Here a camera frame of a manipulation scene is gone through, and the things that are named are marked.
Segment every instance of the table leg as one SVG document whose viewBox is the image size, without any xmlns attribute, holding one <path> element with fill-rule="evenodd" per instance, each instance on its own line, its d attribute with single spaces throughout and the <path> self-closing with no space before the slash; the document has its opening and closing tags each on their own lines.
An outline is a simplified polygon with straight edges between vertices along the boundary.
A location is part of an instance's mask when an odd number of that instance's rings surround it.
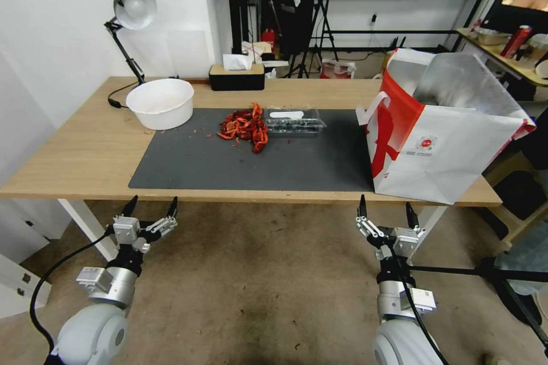
<svg viewBox="0 0 548 365">
<path fill-rule="evenodd" d="M 418 248 L 426 239 L 426 236 L 430 233 L 430 231 L 432 231 L 432 228 L 434 228 L 434 225 L 436 224 L 436 222 L 438 222 L 446 209 L 446 205 L 425 206 L 418 214 L 418 223 L 420 224 L 421 228 L 425 230 L 425 233 L 418 240 L 418 244 L 409 258 L 412 258 L 415 255 L 415 252 L 417 252 Z"/>
<path fill-rule="evenodd" d="M 59 202 L 90 241 L 95 241 L 104 234 L 104 227 L 97 221 L 97 218 L 83 200 L 64 200 L 60 198 Z M 95 247 L 107 261 L 114 259 L 118 254 L 118 250 L 110 238 L 105 238 Z"/>
</svg>

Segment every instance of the food scrap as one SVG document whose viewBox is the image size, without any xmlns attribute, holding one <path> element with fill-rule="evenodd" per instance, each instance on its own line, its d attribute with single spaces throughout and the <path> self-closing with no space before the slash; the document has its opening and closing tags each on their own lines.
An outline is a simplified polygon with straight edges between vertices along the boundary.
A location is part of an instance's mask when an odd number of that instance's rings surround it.
<svg viewBox="0 0 548 365">
<path fill-rule="evenodd" d="M 236 144 L 240 139 L 251 141 L 253 152 L 260 153 L 268 142 L 267 127 L 263 121 L 263 109 L 257 103 L 252 103 L 253 108 L 236 110 L 229 114 L 221 123 L 221 130 L 217 133 L 225 140 L 236 138 Z"/>
</svg>

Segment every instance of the black desk mat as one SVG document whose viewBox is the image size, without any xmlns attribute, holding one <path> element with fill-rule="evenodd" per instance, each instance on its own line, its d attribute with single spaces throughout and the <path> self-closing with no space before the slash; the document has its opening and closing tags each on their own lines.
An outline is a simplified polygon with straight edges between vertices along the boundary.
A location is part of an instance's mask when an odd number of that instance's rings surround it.
<svg viewBox="0 0 548 365">
<path fill-rule="evenodd" d="M 232 111 L 195 108 L 185 124 L 156 132 L 130 188 L 373 191 L 354 110 L 320 110 L 327 127 L 318 137 L 269 136 L 260 154 L 216 134 Z"/>
</svg>

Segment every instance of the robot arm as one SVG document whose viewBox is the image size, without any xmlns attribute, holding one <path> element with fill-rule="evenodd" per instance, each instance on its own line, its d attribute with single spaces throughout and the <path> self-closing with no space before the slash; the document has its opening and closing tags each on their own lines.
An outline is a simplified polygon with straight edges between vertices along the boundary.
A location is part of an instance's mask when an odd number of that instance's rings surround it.
<svg viewBox="0 0 548 365">
<path fill-rule="evenodd" d="M 81 309 L 63 325 L 46 364 L 107 365 L 122 349 L 143 254 L 152 242 L 177 227 L 177 197 L 167 215 L 156 222 L 131 217 L 136 202 L 135 196 L 123 214 L 114 218 L 112 226 L 119 246 L 116 258 L 105 268 L 84 267 L 78 275 L 76 281 L 95 304 Z"/>
<path fill-rule="evenodd" d="M 381 271 L 377 275 L 377 311 L 381 325 L 373 341 L 378 365 L 441 365 L 444 360 L 433 348 L 435 342 L 424 332 L 420 315 L 436 310 L 431 291 L 416 288 L 407 259 L 424 230 L 409 203 L 409 228 L 377 227 L 367 218 L 365 197 L 361 196 L 356 226 L 376 248 Z"/>
</svg>

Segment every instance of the white paper bag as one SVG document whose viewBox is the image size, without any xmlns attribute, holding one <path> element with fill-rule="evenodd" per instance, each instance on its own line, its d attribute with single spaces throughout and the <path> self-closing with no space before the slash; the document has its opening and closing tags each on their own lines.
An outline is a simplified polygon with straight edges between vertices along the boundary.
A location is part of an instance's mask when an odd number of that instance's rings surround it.
<svg viewBox="0 0 548 365">
<path fill-rule="evenodd" d="M 445 204 L 512 138 L 535 128 L 475 56 L 404 49 L 391 57 L 371 106 L 356 115 L 368 133 L 375 192 Z"/>
</svg>

